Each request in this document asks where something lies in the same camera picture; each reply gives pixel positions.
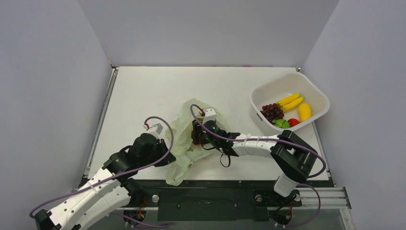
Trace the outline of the green plastic bag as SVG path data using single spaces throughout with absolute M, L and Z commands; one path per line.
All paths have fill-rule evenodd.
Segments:
M 220 113 L 219 109 L 195 98 L 186 101 L 181 106 L 177 119 L 169 124 L 174 134 L 174 144 L 171 149 L 171 154 L 176 158 L 176 160 L 170 164 L 169 171 L 166 175 L 166 183 L 169 185 L 180 185 L 187 171 L 194 163 L 218 152 L 214 149 L 204 150 L 201 146 L 196 146 L 192 143 L 191 132 L 192 122 L 194 121 L 190 111 L 192 104 L 196 104 L 201 108 L 213 108 L 217 114 L 217 125 L 221 129 L 227 128 L 226 119 Z

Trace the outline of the green fake round fruit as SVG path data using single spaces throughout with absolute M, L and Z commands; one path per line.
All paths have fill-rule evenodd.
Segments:
M 287 128 L 291 127 L 289 122 L 287 120 L 285 120 L 285 119 L 277 119 L 277 120 L 274 121 L 273 125 L 275 127 L 283 128 L 283 129 L 287 129 Z

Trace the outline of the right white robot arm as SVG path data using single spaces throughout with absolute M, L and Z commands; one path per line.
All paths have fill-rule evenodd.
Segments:
M 287 201 L 298 184 L 307 181 L 318 158 L 314 148 L 289 130 L 271 137 L 249 136 L 226 132 L 215 121 L 200 125 L 194 120 L 191 138 L 193 144 L 210 144 L 229 159 L 248 155 L 274 159 L 282 171 L 270 191 L 271 201 L 277 205 Z

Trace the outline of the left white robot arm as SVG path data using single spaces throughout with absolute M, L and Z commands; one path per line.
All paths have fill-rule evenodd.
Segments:
M 156 131 L 141 134 L 112 154 L 77 191 L 38 205 L 29 216 L 39 230 L 84 230 L 120 207 L 143 203 L 144 189 L 133 176 L 174 162 L 173 142 L 167 145 Z

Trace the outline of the purple fake grapes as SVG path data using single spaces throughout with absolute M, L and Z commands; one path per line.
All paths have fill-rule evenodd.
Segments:
M 284 118 L 283 110 L 276 103 L 263 105 L 260 112 L 266 118 L 266 120 L 273 125 L 275 124 L 276 120 Z

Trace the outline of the upper yellow fake banana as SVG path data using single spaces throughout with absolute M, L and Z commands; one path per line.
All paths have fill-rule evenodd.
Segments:
M 289 103 L 293 102 L 294 100 L 298 99 L 300 96 L 301 96 L 300 93 L 292 94 L 284 99 L 279 100 L 276 104 L 279 107 L 282 107 L 283 105 L 289 104 Z

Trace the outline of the yellow fake banana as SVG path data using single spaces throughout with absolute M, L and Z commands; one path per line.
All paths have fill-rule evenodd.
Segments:
M 293 102 L 294 100 L 298 99 L 300 96 L 301 96 L 300 93 L 292 94 L 284 99 L 279 100 L 276 104 L 279 107 L 282 107 L 283 105 L 289 104 L 289 103 Z
M 283 110 L 283 112 L 289 112 L 293 109 L 295 109 L 296 107 L 298 107 L 304 100 L 304 97 L 299 97 L 298 99 L 294 100 L 293 102 L 283 105 L 281 107 L 281 109 Z

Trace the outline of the red fake strawberry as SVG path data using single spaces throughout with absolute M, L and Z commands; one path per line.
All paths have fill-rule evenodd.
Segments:
M 291 119 L 289 119 L 287 121 L 288 121 L 288 124 L 289 124 L 290 127 L 294 127 L 294 126 L 301 123 L 301 121 L 299 121 L 299 120 L 297 120 L 295 118 L 291 118 Z

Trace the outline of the lower yellow fake banana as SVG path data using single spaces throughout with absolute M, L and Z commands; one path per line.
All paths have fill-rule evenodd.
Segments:
M 296 107 L 298 107 L 304 100 L 304 97 L 299 97 L 298 99 L 294 100 L 293 102 L 283 105 L 281 107 L 281 109 L 283 110 L 283 112 L 289 112 L 293 109 L 295 109 Z

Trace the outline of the yellow fake mango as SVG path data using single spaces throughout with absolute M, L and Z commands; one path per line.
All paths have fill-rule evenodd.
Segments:
M 312 110 L 308 103 L 301 103 L 297 109 L 299 120 L 304 122 L 312 117 Z

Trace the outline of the white plastic basket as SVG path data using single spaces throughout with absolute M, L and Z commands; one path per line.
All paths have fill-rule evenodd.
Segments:
M 327 96 L 304 74 L 279 73 L 250 93 L 249 115 L 266 136 L 296 131 L 314 122 L 330 108 Z

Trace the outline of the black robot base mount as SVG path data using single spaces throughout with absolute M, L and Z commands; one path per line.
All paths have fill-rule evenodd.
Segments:
M 274 181 L 185 180 L 168 185 L 163 180 L 139 180 L 141 191 L 116 210 L 129 224 L 139 226 L 158 213 L 163 222 L 269 221 L 284 218 L 290 207 L 300 207 L 297 189 L 282 197 L 273 190 Z

